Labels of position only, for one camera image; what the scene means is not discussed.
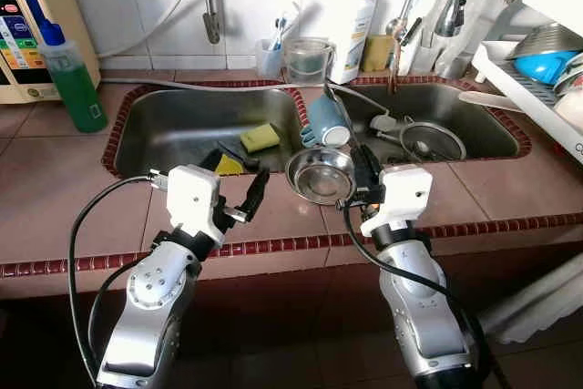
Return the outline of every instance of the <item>double sink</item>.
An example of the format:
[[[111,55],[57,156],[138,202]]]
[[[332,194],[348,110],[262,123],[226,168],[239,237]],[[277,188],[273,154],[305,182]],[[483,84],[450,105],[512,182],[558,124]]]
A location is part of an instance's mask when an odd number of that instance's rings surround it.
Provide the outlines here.
[[[460,90],[444,84],[411,84],[389,95],[387,87],[356,86],[354,90],[388,107],[391,116],[434,122],[453,131],[465,144],[466,159],[514,157],[515,138],[487,110],[457,98]],[[403,151],[376,137],[369,128],[379,110],[360,98],[339,93],[353,121],[357,138],[382,163],[404,162]],[[301,124],[294,100],[281,90],[206,92],[160,90],[137,99],[123,130],[115,158],[121,176],[149,169],[168,171],[180,164],[200,163],[217,141],[239,153],[239,135],[271,123],[281,144],[252,154],[273,172],[285,170],[288,159],[302,148]]]

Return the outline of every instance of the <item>blue bowl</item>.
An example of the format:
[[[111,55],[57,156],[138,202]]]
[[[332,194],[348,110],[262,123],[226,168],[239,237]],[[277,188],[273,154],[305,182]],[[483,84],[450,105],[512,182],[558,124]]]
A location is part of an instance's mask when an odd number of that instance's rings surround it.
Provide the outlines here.
[[[521,56],[514,61],[514,67],[525,77],[554,86],[568,60],[576,54],[576,51],[564,50],[552,54]]]

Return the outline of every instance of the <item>black cable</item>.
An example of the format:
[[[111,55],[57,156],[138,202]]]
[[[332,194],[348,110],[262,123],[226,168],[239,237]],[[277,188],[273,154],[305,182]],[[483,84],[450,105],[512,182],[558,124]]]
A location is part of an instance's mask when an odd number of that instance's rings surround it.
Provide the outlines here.
[[[416,275],[409,271],[404,271],[399,268],[395,268],[384,261],[379,260],[373,254],[371,254],[364,245],[358,240],[356,233],[354,232],[353,225],[350,219],[350,211],[348,206],[344,207],[343,209],[343,217],[344,217],[344,224],[346,229],[348,230],[348,234],[353,241],[354,246],[356,249],[364,256],[364,258],[370,261],[372,264],[375,264],[383,271],[387,271],[393,275],[397,275],[399,277],[406,278],[412,282],[418,282],[419,284],[423,284],[424,286],[433,289],[436,292],[442,293],[448,301],[450,301],[456,309],[459,311],[460,316],[464,320],[465,325],[467,326],[467,330],[470,332],[470,335],[474,338],[474,342],[476,342],[476,346],[478,348],[478,360],[477,360],[477,374],[478,377],[484,381],[490,374],[492,363],[495,361],[492,352],[490,351],[490,347],[486,341],[486,336],[484,335],[484,330],[482,329],[482,325],[477,320],[477,318],[465,309],[464,305],[461,301],[453,295],[448,289],[443,287],[436,282],[432,282],[431,280],[427,280],[425,277],[420,275]],[[500,383],[500,386],[504,389],[511,389],[510,384],[508,383],[507,379],[502,374],[501,369],[499,366],[495,365],[495,376]]]
[[[105,282],[99,288],[97,295],[95,296],[95,300],[93,300],[93,305],[91,306],[91,312],[89,313],[89,322],[87,324],[87,340],[89,345],[89,351],[91,352],[91,356],[93,357],[94,363],[99,366],[99,362],[101,361],[99,357],[97,357],[97,348],[95,346],[95,320],[97,317],[97,313],[99,311],[99,307],[101,305],[101,300],[103,299],[103,295],[106,294],[107,289],[121,274],[124,272],[129,271],[131,268],[135,267],[140,263],[142,259],[134,260],[121,268],[117,271],[113,272]]]
[[[132,182],[140,182],[146,181],[150,182],[151,178],[147,176],[140,176],[140,177],[132,177],[128,179],[123,179],[118,181],[103,191],[96,195],[84,209],[81,210],[75,222],[73,223],[73,227],[71,229],[71,236],[69,239],[69,251],[66,259],[66,266],[67,266],[67,281],[69,287],[69,305],[71,307],[71,317],[73,319],[73,330],[75,331],[75,337],[77,339],[77,346],[79,348],[79,352],[81,353],[81,357],[83,359],[83,365],[87,370],[87,374],[89,375],[89,379],[91,380],[91,385],[93,387],[97,387],[97,364],[95,363],[91,351],[89,350],[88,340],[87,337],[82,334],[82,331],[79,327],[79,297],[77,296],[77,283],[75,278],[75,246],[77,243],[77,234],[79,232],[79,228],[81,228],[81,224],[83,220],[87,216],[87,214],[102,200],[104,199],[109,193],[112,191],[119,189],[121,186]]]

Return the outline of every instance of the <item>yellow sponge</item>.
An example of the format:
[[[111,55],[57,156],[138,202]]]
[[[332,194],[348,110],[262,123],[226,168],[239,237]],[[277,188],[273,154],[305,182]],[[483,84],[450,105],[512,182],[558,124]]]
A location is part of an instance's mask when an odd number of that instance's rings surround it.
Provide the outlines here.
[[[269,123],[266,123],[251,131],[243,132],[240,135],[240,141],[247,149],[247,152],[251,153],[279,145],[280,136],[277,135],[277,132]]]
[[[239,161],[230,159],[225,154],[220,158],[219,166],[215,169],[217,175],[240,175],[243,173],[243,166]]]

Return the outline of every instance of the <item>green bottle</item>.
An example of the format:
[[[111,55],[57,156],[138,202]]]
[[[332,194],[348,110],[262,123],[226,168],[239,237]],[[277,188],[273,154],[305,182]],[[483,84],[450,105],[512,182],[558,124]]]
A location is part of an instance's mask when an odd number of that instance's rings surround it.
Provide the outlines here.
[[[46,68],[77,129],[96,132],[105,128],[107,117],[77,44],[66,41],[61,27],[48,20],[40,31],[45,43],[39,48]]]

